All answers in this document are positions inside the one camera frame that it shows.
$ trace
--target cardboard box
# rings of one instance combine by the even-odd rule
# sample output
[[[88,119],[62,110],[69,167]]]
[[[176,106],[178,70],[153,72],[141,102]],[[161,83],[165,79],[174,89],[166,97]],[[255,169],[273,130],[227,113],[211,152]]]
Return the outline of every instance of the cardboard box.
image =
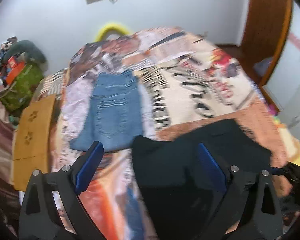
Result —
[[[26,190],[34,170],[50,171],[48,140],[54,102],[55,95],[47,96],[31,103],[21,114],[13,152],[12,180],[16,190]]]

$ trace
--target jeans back pocket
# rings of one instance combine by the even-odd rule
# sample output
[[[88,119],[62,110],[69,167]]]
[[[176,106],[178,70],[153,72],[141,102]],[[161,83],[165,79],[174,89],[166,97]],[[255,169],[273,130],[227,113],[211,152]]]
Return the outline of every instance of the jeans back pocket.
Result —
[[[106,98],[91,97],[94,111],[94,132],[108,138],[124,132],[128,119],[128,101],[126,95]]]

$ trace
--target blue gripper pad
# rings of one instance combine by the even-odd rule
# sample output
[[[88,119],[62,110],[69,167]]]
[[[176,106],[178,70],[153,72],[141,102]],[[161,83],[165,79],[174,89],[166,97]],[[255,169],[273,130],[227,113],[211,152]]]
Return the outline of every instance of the blue gripper pad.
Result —
[[[102,158],[103,145],[95,141],[86,154],[78,157],[75,161],[73,166],[75,166],[76,162],[79,162],[81,167],[75,176],[75,193],[77,195],[87,190]]]
[[[200,163],[209,176],[215,190],[225,194],[227,192],[225,174],[203,143],[199,143],[198,151]]]

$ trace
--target blue object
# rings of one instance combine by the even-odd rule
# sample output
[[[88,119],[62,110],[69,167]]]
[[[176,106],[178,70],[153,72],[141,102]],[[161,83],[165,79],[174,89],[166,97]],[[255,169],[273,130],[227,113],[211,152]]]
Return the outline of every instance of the blue object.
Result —
[[[255,63],[253,69],[260,77],[263,77],[268,67],[270,66],[271,62],[272,62],[272,57],[265,58],[264,60]]]
[[[225,174],[203,143],[199,143],[198,151],[200,163],[209,176],[215,190],[225,194],[227,192]]]
[[[127,188],[127,202],[125,205],[125,217],[127,219],[128,227],[130,229],[130,240],[145,239],[145,230],[143,228],[141,210],[139,208],[138,200],[133,196],[133,190],[128,186]]]
[[[103,158],[103,145],[100,142],[94,142],[89,150],[86,152],[88,158],[85,160],[82,168],[78,172],[75,178],[75,193],[80,195],[80,193],[87,190],[97,167],[99,166]]]
[[[283,175],[285,172],[283,168],[270,167],[270,169],[271,173],[277,176]]]
[[[132,71],[101,73],[90,97],[83,130],[70,141],[70,148],[85,152],[99,141],[105,152],[111,152],[129,148],[133,138],[142,134],[138,82]]]

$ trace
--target black cloth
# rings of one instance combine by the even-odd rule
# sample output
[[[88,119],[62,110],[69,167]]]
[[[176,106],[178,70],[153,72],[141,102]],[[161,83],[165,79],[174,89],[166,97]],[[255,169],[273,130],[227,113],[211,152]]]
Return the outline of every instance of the black cloth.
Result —
[[[198,128],[173,142],[136,137],[133,169],[160,240],[193,239],[222,200],[199,162],[201,142],[227,181],[232,165],[255,173],[270,168],[271,152],[248,138],[233,119]]]

